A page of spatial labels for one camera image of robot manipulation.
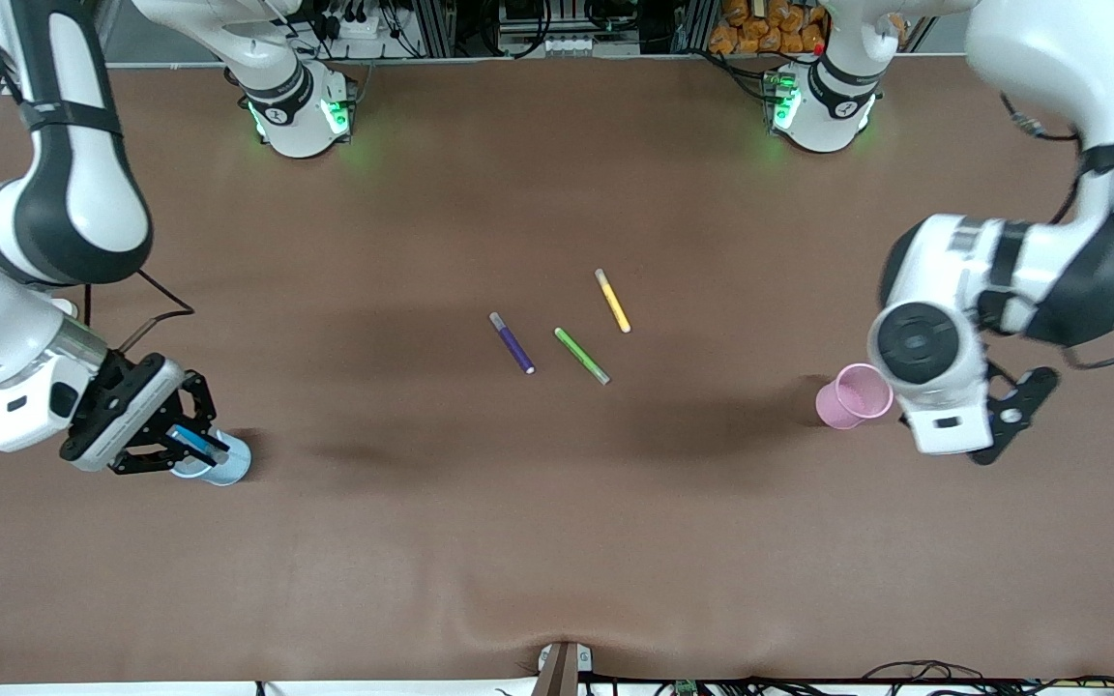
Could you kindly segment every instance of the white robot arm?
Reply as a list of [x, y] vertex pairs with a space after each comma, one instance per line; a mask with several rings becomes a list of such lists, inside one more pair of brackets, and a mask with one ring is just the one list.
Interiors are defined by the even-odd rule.
[[773, 111], [773, 130], [812, 153], [843, 149], [876, 104], [876, 88], [898, 49], [892, 12], [951, 14], [978, 0], [821, 0], [832, 18], [832, 33], [814, 62], [791, 62], [793, 78], [785, 109]]
[[262, 140], [287, 157], [311, 157], [350, 138], [353, 84], [319, 61], [301, 61], [270, 23], [301, 0], [134, 0], [150, 21], [197, 40], [225, 62], [247, 96]]
[[[0, 68], [33, 145], [26, 176], [0, 184], [0, 450], [69, 429], [61, 454], [81, 470], [246, 471], [246, 445], [212, 427], [203, 378], [156, 354], [129, 362], [49, 295], [123, 281], [152, 242], [79, 2], [0, 0]], [[179, 389], [198, 392], [195, 415]], [[140, 445], [160, 450], [128, 452]]]
[[1004, 373], [978, 332], [1072, 347], [1114, 330], [1114, 3], [983, 0], [965, 48], [986, 82], [1065, 116], [1082, 144], [1068, 224], [930, 216], [885, 266], [871, 362], [920, 451], [969, 452], [985, 464], [1058, 379], [1037, 369], [994, 400], [987, 385]]

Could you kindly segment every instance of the yellow marker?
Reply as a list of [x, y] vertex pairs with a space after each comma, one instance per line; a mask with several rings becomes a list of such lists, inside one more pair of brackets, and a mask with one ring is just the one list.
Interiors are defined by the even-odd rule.
[[600, 291], [605, 293], [605, 300], [609, 303], [609, 308], [613, 310], [613, 316], [618, 321], [622, 333], [631, 333], [631, 322], [627, 321], [627, 314], [622, 311], [622, 303], [618, 303], [618, 295], [613, 292], [609, 276], [605, 275], [604, 268], [596, 268], [596, 281], [600, 282]]

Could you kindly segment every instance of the marker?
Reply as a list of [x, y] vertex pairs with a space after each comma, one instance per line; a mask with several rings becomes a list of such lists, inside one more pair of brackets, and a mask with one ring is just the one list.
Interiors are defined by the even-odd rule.
[[592, 373], [592, 376], [599, 380], [600, 384], [609, 383], [609, 374], [605, 373], [604, 370], [600, 370], [600, 365], [596, 365], [596, 361], [593, 361], [592, 356], [587, 354], [587, 351], [583, 351], [578, 343], [575, 343], [575, 340], [570, 339], [569, 334], [566, 333], [561, 326], [554, 329], [554, 335], [557, 336], [557, 341], [560, 341], [561, 345], [565, 345], [565, 347], [568, 349], [575, 357], [578, 357], [578, 362], [583, 363], [584, 369], [587, 369], [587, 371]]
[[596, 281], [600, 282], [600, 292], [605, 294], [605, 300], [609, 303], [609, 308], [613, 310], [613, 317], [618, 321], [618, 329], [622, 330], [622, 333], [631, 333], [631, 322], [627, 321], [627, 314], [622, 311], [618, 294], [613, 292], [609, 276], [605, 275], [604, 268], [596, 268]]
[[501, 314], [492, 312], [487, 316], [487, 321], [492, 322], [492, 326], [496, 326], [496, 334], [501, 336], [501, 343], [505, 343], [505, 347], [509, 349], [509, 353], [514, 355], [514, 361], [518, 363], [522, 372], [535, 374], [536, 365], [531, 364], [531, 359], [527, 356], [522, 345], [518, 345], [518, 340], [509, 331], [509, 326], [506, 326], [505, 322], [501, 321]]

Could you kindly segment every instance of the brown table surface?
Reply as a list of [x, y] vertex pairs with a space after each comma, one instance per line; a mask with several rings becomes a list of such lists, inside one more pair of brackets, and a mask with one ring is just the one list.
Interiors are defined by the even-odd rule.
[[[198, 308], [136, 355], [202, 370], [262, 449], [229, 489], [0, 453], [0, 682], [517, 677], [554, 639], [638, 677], [1114, 673], [1114, 370], [1066, 374], [987, 468], [897, 413], [799, 422], [866, 356], [898, 235], [1044, 220], [1071, 177], [959, 59], [885, 87], [814, 156], [702, 62], [380, 68], [353, 144], [289, 161], [219, 71], [115, 73], [149, 269]], [[0, 179], [29, 157], [0, 101]], [[134, 278], [92, 325], [166, 308]]]

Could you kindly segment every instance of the purple marker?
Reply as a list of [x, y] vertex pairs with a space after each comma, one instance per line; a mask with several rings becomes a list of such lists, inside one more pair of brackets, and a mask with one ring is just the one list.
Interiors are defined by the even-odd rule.
[[527, 374], [535, 373], [536, 365], [531, 364], [531, 359], [527, 356], [522, 345], [518, 345], [518, 340], [512, 333], [509, 333], [509, 326], [506, 326], [505, 322], [501, 321], [501, 314], [492, 312], [487, 316], [487, 321], [492, 322], [492, 326], [496, 326], [496, 334], [501, 336], [501, 343], [505, 343], [505, 347], [509, 349], [509, 353], [514, 355], [518, 366]]

